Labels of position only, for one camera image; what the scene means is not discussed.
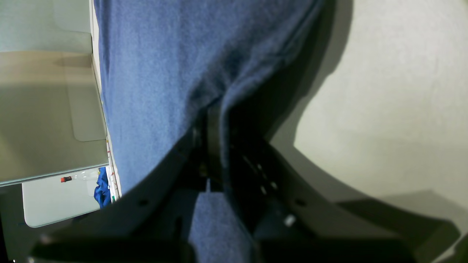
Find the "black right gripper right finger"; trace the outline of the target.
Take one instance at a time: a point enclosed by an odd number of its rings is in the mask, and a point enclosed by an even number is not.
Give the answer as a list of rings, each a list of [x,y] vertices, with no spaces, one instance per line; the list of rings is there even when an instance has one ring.
[[[454,223],[371,199],[334,203],[308,184],[247,118],[222,113],[222,178],[256,263],[431,263]]]

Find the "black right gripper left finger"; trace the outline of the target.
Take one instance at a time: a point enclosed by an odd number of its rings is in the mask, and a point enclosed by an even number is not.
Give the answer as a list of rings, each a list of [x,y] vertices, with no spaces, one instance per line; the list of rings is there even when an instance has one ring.
[[[164,159],[130,192],[62,230],[45,234],[31,263],[197,263],[189,243],[197,197],[220,178],[220,107],[202,111]]]

